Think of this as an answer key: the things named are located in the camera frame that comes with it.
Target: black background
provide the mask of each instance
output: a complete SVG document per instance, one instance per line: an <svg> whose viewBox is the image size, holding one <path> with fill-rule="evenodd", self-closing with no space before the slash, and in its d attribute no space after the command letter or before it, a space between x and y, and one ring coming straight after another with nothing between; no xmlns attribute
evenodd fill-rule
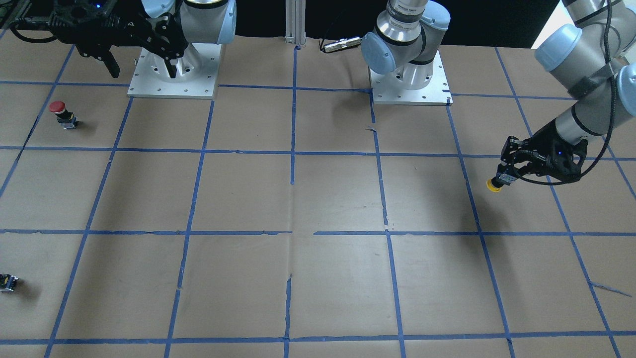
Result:
<svg viewBox="0 0 636 358"><path fill-rule="evenodd" d="M450 12L446 45L530 48L559 0L437 0ZM372 30L387 0L307 0L306 34L329 39ZM237 34L285 36L285 0L237 0Z"/></svg>

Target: mounting plate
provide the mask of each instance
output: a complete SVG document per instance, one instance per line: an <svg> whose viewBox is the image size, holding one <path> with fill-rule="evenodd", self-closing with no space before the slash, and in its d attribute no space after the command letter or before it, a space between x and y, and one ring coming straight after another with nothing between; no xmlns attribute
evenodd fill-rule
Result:
<svg viewBox="0 0 636 358"><path fill-rule="evenodd" d="M429 84L423 89L408 90L402 88L402 81L395 72L380 75L369 70L373 87L373 102L376 104L410 104L416 106L446 106L453 104L446 72L441 63L439 52L433 60L434 72Z"/></svg>
<svg viewBox="0 0 636 358"><path fill-rule="evenodd" d="M175 80L153 71L152 53L141 50L135 74L130 81L128 97L214 99L221 63L221 47L215 43L193 43L201 55L202 67Z"/></svg>

